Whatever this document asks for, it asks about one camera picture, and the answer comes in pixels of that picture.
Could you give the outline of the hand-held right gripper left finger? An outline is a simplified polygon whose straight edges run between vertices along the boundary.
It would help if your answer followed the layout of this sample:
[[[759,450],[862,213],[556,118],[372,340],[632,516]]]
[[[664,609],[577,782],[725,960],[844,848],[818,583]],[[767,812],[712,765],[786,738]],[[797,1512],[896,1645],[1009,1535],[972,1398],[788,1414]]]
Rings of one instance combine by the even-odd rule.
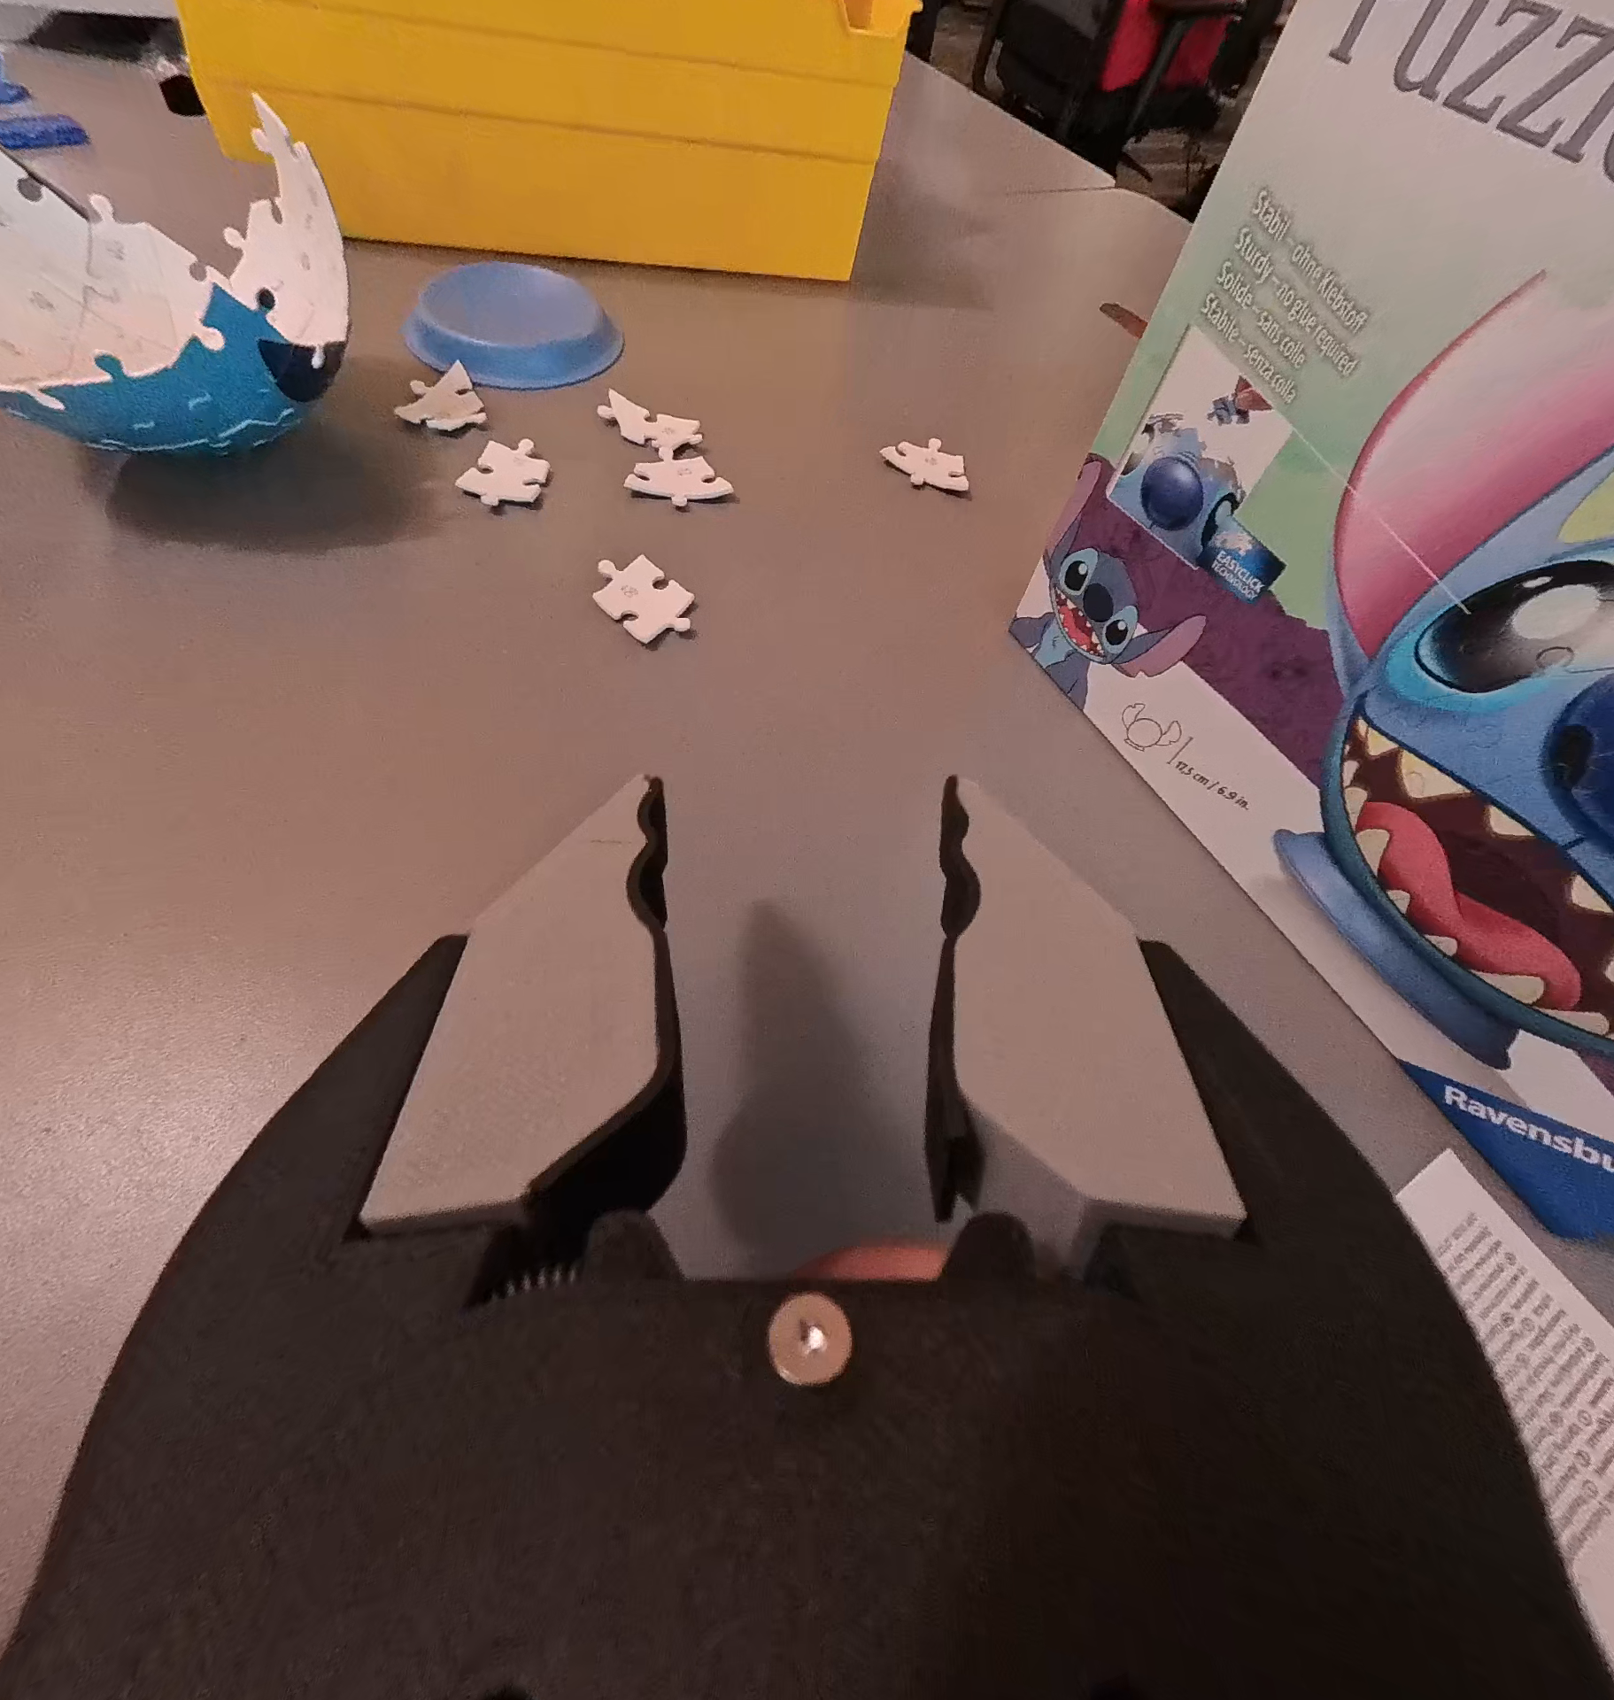
[[[370,1233],[543,1207],[666,1099],[664,805],[632,776],[480,913],[361,1207]]]

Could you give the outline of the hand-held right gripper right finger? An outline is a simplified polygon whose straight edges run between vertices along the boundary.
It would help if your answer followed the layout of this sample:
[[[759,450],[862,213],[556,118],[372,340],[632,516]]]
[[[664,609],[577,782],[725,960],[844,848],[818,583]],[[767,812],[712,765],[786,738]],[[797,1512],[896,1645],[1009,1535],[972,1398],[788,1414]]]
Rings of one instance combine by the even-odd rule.
[[[1224,1148],[1133,924],[981,786],[941,799],[934,1216],[1006,1214],[1080,1277],[1112,1228],[1233,1239]]]

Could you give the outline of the white puzzle pieces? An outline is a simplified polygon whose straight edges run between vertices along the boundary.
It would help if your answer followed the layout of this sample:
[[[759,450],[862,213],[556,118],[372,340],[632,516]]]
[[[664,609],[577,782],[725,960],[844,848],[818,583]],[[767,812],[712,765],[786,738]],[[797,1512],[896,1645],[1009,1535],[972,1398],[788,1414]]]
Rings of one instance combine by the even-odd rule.
[[[435,382],[412,380],[412,399],[393,414],[403,423],[437,437],[456,437],[490,419],[486,402],[461,363],[454,363]],[[606,393],[596,414],[617,429],[626,444],[649,454],[626,474],[626,493],[666,501],[674,512],[733,497],[733,482],[717,474],[698,454],[706,437],[700,421],[655,412],[617,389]],[[947,452],[939,438],[926,444],[886,446],[881,450],[881,459],[901,471],[918,490],[932,488],[949,495],[970,492],[966,457]],[[456,490],[497,512],[505,507],[535,505],[551,478],[551,461],[537,454],[533,440],[505,444],[492,438],[478,459],[456,478]],[[666,634],[691,632],[695,594],[664,575],[647,556],[628,564],[602,562],[598,573],[602,585],[590,596],[592,604],[636,643],[649,647]]]

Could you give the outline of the partly built puzzle ball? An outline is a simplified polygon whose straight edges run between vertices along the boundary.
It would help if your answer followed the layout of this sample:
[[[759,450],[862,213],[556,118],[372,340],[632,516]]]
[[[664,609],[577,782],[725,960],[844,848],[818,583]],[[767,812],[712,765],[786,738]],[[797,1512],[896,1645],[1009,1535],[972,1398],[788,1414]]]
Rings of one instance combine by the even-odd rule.
[[[0,410],[99,452],[228,456],[294,431],[348,355],[348,249],[308,144],[258,93],[277,190],[230,271],[0,146]]]

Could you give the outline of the cartoon printed puzzle box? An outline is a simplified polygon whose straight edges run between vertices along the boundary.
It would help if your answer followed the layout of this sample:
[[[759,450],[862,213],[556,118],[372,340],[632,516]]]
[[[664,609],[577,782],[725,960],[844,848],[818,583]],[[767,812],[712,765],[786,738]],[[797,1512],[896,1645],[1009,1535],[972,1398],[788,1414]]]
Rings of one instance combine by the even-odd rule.
[[[1614,2],[1294,4],[1011,632],[1614,1241]]]

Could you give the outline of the white printed leaflet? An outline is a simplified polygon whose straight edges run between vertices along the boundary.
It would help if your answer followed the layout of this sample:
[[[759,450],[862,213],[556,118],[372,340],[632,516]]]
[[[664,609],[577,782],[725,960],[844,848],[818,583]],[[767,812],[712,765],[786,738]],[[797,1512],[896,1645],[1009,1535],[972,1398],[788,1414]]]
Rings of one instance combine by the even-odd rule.
[[[1614,1326],[1457,1156],[1396,1201],[1495,1372],[1565,1562],[1614,1571]]]

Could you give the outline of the yellow plastic bin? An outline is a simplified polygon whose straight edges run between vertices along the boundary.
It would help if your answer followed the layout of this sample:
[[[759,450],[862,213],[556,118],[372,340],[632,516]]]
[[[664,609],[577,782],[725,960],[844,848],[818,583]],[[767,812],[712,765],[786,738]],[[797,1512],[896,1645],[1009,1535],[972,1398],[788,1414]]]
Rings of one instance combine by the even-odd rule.
[[[351,239],[846,283],[917,4],[179,12],[224,152],[262,97]]]

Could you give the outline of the dark office chair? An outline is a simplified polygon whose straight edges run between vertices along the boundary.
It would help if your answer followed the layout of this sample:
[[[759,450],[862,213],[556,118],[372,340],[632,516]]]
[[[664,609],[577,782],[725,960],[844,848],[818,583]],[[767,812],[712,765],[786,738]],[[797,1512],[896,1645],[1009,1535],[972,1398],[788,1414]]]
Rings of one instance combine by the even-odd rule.
[[[1286,2],[924,2],[907,49],[1192,215],[1294,10]]]

